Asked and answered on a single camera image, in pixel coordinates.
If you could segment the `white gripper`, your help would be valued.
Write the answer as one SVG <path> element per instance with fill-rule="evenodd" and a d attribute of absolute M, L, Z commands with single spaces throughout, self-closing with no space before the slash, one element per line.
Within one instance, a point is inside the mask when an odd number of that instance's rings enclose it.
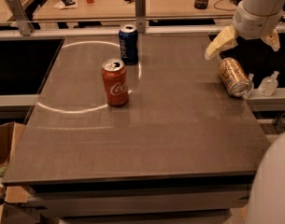
<path fill-rule="evenodd" d="M 282 5 L 249 5 L 246 1 L 240 2 L 233 17 L 233 25 L 224 27 L 211 41 L 206 49 L 205 58 L 210 60 L 221 52 L 236 47 L 238 36 L 245 39 L 261 38 L 273 51 L 279 51 L 279 36 L 274 29 L 281 15 Z"/>

